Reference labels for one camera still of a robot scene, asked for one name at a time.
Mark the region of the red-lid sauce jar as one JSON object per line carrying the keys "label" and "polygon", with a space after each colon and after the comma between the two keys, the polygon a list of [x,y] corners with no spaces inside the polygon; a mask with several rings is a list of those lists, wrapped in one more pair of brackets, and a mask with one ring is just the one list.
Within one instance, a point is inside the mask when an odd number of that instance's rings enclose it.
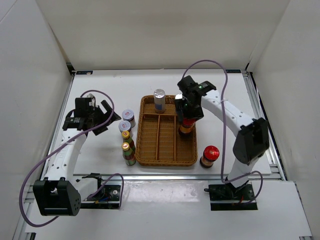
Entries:
{"label": "red-lid sauce jar", "polygon": [[209,169],[214,165],[214,162],[219,158],[220,151],[214,145],[208,145],[199,160],[200,165],[203,168]]}
{"label": "red-lid sauce jar", "polygon": [[195,126],[196,120],[193,118],[184,118],[179,126],[178,133],[182,137],[188,137],[191,135]]}

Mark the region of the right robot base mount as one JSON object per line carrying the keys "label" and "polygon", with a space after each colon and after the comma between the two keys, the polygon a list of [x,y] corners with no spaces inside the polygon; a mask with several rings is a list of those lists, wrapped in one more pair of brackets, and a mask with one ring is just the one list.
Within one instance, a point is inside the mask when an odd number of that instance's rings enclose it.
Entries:
{"label": "right robot base mount", "polygon": [[256,211],[253,185],[249,182],[235,188],[231,183],[209,184],[203,189],[209,194],[211,211]]}

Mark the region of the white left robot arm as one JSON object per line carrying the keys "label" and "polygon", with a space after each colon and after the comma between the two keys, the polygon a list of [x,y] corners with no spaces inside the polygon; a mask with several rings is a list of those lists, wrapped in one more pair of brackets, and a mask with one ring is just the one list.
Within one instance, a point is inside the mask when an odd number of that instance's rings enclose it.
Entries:
{"label": "white left robot arm", "polygon": [[75,99],[75,108],[66,115],[62,125],[61,149],[53,155],[44,178],[37,180],[32,188],[41,215],[76,216],[83,205],[113,199],[99,173],[80,179],[74,179],[73,175],[88,130],[97,136],[120,119],[105,100],[97,105],[92,94]]}

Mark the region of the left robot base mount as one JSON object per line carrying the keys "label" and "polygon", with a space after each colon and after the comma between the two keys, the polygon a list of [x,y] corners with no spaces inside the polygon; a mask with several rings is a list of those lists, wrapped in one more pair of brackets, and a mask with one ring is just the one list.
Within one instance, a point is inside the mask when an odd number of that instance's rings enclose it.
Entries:
{"label": "left robot base mount", "polygon": [[[114,178],[120,177],[120,184],[108,184]],[[101,209],[101,210],[119,210],[122,206],[124,192],[124,177],[120,173],[114,173],[106,180],[103,180],[99,173],[85,175],[82,179],[94,180],[94,186],[97,187],[95,192],[90,192],[89,197],[81,203],[81,209]]]}

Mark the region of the blue-label granule bottle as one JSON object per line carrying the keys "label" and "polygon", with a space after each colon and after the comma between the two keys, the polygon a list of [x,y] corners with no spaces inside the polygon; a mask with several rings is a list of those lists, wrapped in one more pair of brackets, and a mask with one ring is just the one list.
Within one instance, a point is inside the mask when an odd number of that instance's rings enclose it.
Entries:
{"label": "blue-label granule bottle", "polygon": [[166,110],[166,93],[163,89],[156,89],[153,93],[155,111],[162,114]]}

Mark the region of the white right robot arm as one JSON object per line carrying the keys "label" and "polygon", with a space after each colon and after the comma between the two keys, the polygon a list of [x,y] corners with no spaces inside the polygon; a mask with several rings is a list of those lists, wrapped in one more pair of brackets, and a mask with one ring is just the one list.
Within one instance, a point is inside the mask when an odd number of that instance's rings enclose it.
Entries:
{"label": "white right robot arm", "polygon": [[235,136],[232,148],[235,160],[224,182],[224,193],[230,200],[238,199],[249,174],[259,158],[270,147],[268,121],[255,119],[223,99],[216,87],[209,81],[195,82],[186,76],[177,84],[180,94],[175,97],[175,108],[180,124],[195,123],[204,117],[203,109],[220,119],[224,127]]}

